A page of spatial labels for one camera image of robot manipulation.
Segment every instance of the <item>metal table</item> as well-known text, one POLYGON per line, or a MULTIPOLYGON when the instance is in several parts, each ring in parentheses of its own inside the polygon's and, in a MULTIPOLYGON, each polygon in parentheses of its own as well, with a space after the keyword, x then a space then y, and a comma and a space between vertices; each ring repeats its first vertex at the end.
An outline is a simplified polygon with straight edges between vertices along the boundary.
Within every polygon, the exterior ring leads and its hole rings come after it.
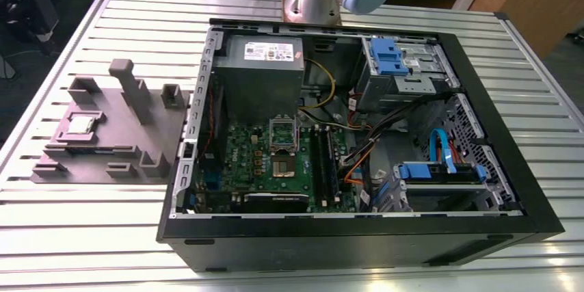
POLYGON ((94 0, 0 152, 0 287, 103 291, 575 291, 584 286, 584 120, 513 26, 489 13, 382 7, 345 25, 454 33, 566 233, 461 267, 193 273, 154 241, 165 186, 34 185, 27 177, 75 76, 191 90, 210 17, 279 20, 279 0, 94 0))

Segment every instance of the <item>green circuit board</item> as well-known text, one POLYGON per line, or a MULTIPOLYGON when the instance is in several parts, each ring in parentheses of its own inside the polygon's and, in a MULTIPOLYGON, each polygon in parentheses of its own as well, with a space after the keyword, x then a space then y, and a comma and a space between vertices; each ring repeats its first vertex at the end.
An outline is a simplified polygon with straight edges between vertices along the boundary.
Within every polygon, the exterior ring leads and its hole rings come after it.
MULTIPOLYGON (((305 194, 309 196, 309 212, 334 213, 354 212, 353 192, 339 194, 337 204, 317 204, 313 193, 310 164, 310 128, 299 128, 297 133, 298 147, 293 154, 270 152, 269 126, 230 125, 226 136, 225 164, 217 191, 206 194, 213 213, 229 213, 229 198, 233 192, 270 192, 305 194), (274 176, 293 173, 293 176, 274 176)), ((333 152, 338 158, 346 154, 345 135, 339 129, 330 130, 333 152)), ((273 138, 278 144, 293 140, 293 135, 277 127, 273 138)))

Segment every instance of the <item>yellow cable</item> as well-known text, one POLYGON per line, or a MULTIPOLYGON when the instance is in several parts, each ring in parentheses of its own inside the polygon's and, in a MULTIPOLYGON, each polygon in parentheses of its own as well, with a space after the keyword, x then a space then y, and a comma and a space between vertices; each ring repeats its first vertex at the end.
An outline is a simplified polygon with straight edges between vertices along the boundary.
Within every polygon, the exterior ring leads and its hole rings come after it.
POLYGON ((326 104, 330 101, 330 99, 334 97, 335 83, 334 83, 334 78, 331 77, 330 71, 326 70, 326 68, 313 59, 305 58, 305 60, 309 61, 310 63, 313 63, 315 66, 318 66, 322 71, 325 71, 325 73, 327 75, 327 79, 330 80, 330 94, 327 95, 326 99, 315 105, 299 107, 299 109, 315 109, 317 107, 321 107, 323 104, 326 104))

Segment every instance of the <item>ram slot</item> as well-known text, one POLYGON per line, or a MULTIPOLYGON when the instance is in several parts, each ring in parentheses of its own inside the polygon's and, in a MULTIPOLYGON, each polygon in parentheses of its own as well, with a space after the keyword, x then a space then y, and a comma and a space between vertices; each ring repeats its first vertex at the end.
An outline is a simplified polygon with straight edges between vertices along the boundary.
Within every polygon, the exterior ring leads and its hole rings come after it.
POLYGON ((330 186, 330 190, 331 190, 331 201, 337 202, 339 200, 338 196, 338 179, 337 179, 337 160, 334 159, 334 144, 333 144, 333 140, 331 140, 331 133, 329 130, 325 131, 325 135, 326 135, 326 151, 327 151, 327 160, 326 160, 326 165, 327 165, 327 184, 330 186))
POLYGON ((319 129, 317 126, 310 130, 310 167, 311 167, 311 190, 317 206, 325 199, 322 180, 322 161, 319 157, 319 129))
POLYGON ((335 172, 331 172, 330 161, 334 160, 333 158, 334 155, 333 153, 330 153, 331 149, 329 148, 330 145, 327 143, 327 131, 325 129, 319 129, 318 131, 318 146, 319 146, 319 161, 322 163, 321 171, 322 171, 325 196, 327 203, 331 204, 335 196, 335 192, 333 188, 333 185, 335 186, 335 179, 330 181, 330 176, 333 174, 335 176, 335 172))

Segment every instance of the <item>motherboard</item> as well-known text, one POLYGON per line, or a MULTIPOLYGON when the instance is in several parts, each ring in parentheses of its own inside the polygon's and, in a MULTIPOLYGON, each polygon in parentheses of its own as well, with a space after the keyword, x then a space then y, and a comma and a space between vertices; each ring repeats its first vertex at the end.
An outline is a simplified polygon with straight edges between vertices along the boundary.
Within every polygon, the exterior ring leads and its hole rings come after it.
POLYGON ((339 129, 297 127, 287 117, 275 117, 266 125, 229 125, 223 168, 198 172, 198 191, 203 191, 197 193, 198 209, 354 212, 353 188, 338 184, 334 168, 346 151, 339 129))

